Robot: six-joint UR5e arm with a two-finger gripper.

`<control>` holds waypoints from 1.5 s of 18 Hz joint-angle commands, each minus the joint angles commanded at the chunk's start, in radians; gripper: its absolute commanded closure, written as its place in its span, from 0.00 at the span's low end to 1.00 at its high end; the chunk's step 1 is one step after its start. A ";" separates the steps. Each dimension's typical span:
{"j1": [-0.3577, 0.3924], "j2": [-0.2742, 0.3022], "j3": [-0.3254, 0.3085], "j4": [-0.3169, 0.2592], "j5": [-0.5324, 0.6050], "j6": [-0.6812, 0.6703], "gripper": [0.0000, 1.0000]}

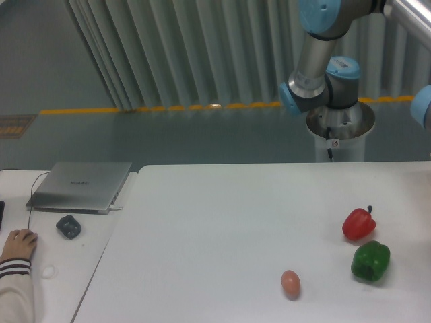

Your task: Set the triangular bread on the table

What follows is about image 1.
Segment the person's right hand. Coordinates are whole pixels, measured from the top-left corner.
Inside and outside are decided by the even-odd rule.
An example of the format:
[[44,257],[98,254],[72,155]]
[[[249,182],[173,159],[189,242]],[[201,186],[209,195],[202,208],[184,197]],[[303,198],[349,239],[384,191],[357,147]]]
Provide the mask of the person's right hand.
[[1,262],[12,259],[30,260],[37,240],[38,234],[29,229],[11,231],[1,253]]

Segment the cream striped sleeve forearm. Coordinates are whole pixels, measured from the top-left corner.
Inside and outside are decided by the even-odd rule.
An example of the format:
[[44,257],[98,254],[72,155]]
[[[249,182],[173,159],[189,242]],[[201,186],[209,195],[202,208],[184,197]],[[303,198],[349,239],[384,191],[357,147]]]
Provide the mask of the cream striped sleeve forearm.
[[1,262],[1,322],[34,322],[31,262],[12,258]]

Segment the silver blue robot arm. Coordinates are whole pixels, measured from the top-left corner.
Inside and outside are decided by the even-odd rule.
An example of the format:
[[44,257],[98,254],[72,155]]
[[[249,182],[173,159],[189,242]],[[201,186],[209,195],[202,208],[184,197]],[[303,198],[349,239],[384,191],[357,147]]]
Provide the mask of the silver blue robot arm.
[[327,72],[337,41],[356,19],[381,13],[430,48],[429,1],[300,1],[299,9],[306,38],[297,67],[279,87],[280,100],[291,114],[320,106],[341,110],[356,104],[358,77]]

